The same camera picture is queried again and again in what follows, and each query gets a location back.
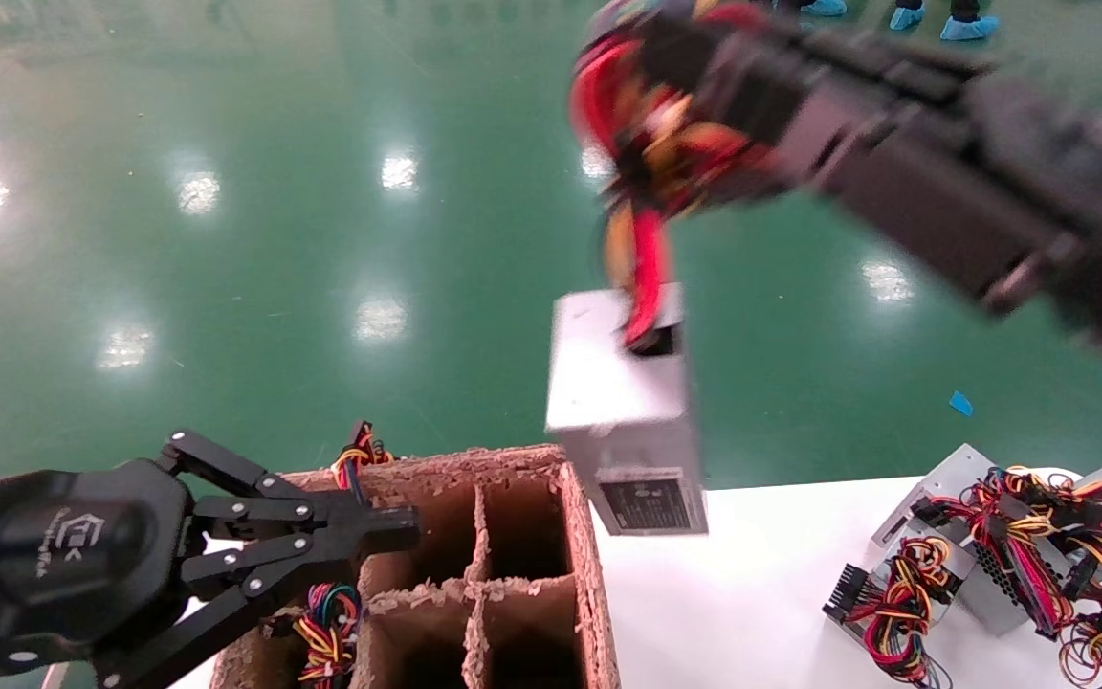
black robotic gripper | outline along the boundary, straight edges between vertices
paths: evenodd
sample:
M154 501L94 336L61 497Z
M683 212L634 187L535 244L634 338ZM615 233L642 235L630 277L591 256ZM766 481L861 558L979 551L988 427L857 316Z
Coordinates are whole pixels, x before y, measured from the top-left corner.
M226 496L198 500L176 476ZM250 540L206 555L206 536ZM87 661L105 689L162 689L371 553L414 547L411 507L306 492L193 431L154 460L0 480L0 676ZM206 601L181 620L190 599Z

power supply label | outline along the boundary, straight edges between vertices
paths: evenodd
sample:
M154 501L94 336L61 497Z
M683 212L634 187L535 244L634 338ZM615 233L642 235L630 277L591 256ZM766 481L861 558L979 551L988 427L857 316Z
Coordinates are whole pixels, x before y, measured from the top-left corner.
M674 480L601 483L620 528L682 529L691 520L683 492Z

wire connector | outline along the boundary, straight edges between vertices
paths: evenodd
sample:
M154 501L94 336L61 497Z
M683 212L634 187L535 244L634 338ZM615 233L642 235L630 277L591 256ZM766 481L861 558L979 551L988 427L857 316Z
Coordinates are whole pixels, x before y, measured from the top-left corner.
M844 624L849 614L852 613L853 606L857 604L857 596L861 596L862 589L866 588L868 579L868 571L846 563L836 588L831 592L831 599L828 599L828 605L823 605L823 613L838 623Z
M1068 505L1063 509L1054 509L1049 523L1059 531L1074 531L1076 528L1099 528L1102 524L1102 505L1083 500Z
M915 518L919 518L934 528L947 526L950 523L950 518L947 516L943 507L932 504L929 497L919 498L919 500L912 503L909 509L912 510Z
M1077 566L1070 568L1069 574L1062 581L1062 596L1070 599L1070 601L1077 601L1088 588L1096 570L1099 570L1099 560L1094 558L1094 555L1084 555Z

cardboard edge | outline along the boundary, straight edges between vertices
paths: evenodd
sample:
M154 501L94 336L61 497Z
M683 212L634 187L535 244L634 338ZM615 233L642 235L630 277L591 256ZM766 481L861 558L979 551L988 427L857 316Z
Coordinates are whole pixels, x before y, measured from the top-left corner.
M606 601L603 563L590 500L572 463L560 466L560 492L568 520L569 552L576 574L576 624L582 632L585 683L593 689L618 689L620 668L615 655L612 614Z

wire bundle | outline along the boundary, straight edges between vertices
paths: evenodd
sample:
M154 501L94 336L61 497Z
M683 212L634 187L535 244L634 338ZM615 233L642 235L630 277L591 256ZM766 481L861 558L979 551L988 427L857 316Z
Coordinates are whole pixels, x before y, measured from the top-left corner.
M386 450L383 442L372 435L372 424L359 422L359 432L355 440L343 448L331 465L334 472L334 483L339 489L350 489L363 504L364 489L359 487L359 467L385 465L395 461L393 453Z
M1058 659L1070 683L1102 688L1102 583L1094 577L1102 572L1102 482L1076 488L1068 476L1044 481L1015 467L994 467L961 497L928 502L944 519L965 520L972 540L1012 581L1037 632L1062 638ZM1016 514L1019 507L1025 510ZM1050 574L1037 538L1083 550L1066 584ZM1094 612L1078 612L1076 602Z
M359 593L348 584L318 584L309 590L305 613L293 624L309 645L299 680L314 689L339 689L350 679L355 642L364 618Z
M383 442L372 435L372 424L359 422L355 440L343 448L331 471L341 489L350 489L366 504L359 487L359 467L395 461ZM299 680L311 689L341 689L352 677L355 642L364 620L364 602L354 585L318 584L309 590L307 606L294 620L293 628L305 640L305 668Z
M926 653L932 599L947 598L950 547L941 538L905 538L899 555L888 560L887 588L869 577L844 623L866 623L862 642L879 670L921 689L950 689L952 680Z
M631 297L624 341L635 351L651 344L661 284L669 280L666 223L710 202L732 200L735 185L725 180L765 173L770 153L743 132L696 112L690 93L640 73L637 26L658 11L735 31L765 25L750 3L717 0L612 0L591 22L593 40L576 62L569 109L583 148L601 149L615 166L615 177L603 191L603 260L613 286Z

